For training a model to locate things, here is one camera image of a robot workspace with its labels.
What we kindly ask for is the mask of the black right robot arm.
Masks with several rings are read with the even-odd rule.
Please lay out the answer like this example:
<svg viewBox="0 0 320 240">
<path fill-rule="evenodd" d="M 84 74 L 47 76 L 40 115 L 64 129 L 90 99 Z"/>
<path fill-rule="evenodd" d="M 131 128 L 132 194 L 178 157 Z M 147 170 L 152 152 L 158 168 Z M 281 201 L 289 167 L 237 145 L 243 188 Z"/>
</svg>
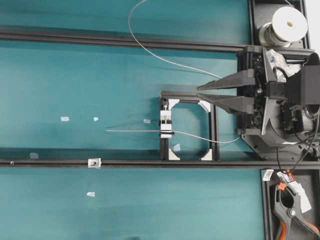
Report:
<svg viewBox="0 0 320 240">
<path fill-rule="evenodd" d="M 264 160 L 314 158 L 320 141 L 320 58 L 288 62 L 273 49 L 237 53 L 237 72 L 197 88 L 197 96 L 236 115 L 236 133 Z"/>
</svg>

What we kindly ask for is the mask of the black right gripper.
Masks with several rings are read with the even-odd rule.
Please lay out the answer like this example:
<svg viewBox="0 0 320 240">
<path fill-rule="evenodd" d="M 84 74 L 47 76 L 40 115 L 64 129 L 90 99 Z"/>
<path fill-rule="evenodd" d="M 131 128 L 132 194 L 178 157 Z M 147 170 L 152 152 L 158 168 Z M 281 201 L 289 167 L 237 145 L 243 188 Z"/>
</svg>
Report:
<svg viewBox="0 0 320 240">
<path fill-rule="evenodd" d="M 237 53 L 239 72 L 222 79 L 198 86 L 198 91 L 234 89 L 237 94 L 217 95 L 197 93 L 196 96 L 216 105 L 229 114 L 240 114 L 236 118 L 236 132 L 240 135 L 265 135 L 277 99 L 267 96 L 267 84 L 285 80 L 285 74 L 277 75 L 277 68 L 272 69 L 266 52 L 261 46 L 247 46 Z"/>
</svg>

